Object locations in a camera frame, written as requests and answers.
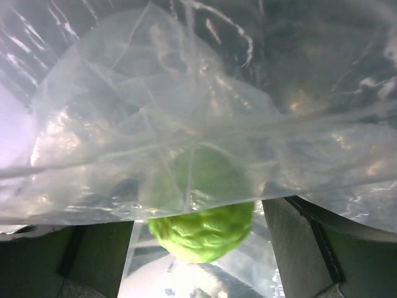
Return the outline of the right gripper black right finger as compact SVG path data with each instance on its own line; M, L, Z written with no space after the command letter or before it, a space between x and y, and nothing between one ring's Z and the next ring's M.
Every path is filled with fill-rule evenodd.
M263 200L286 297L396 297L396 234L300 197Z

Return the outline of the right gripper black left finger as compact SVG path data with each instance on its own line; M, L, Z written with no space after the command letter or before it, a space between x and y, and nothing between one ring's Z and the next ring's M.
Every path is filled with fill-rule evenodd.
M1 234L1 297L117 297L133 222Z

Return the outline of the green fake vegetable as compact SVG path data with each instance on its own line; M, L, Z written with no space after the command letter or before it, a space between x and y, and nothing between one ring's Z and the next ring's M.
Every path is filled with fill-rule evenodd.
M235 249L251 231L252 182L243 168L210 147L180 153L156 173L151 199L170 207L189 200L190 212L149 219L159 244L188 263L211 263Z

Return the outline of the clear zip top bag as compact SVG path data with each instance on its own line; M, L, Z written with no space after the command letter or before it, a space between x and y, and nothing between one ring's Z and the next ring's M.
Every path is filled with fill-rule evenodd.
M151 191L202 146L254 210L188 263ZM396 234L395 1L1 2L1 234L133 222L117 297L286 297L262 201L293 196Z

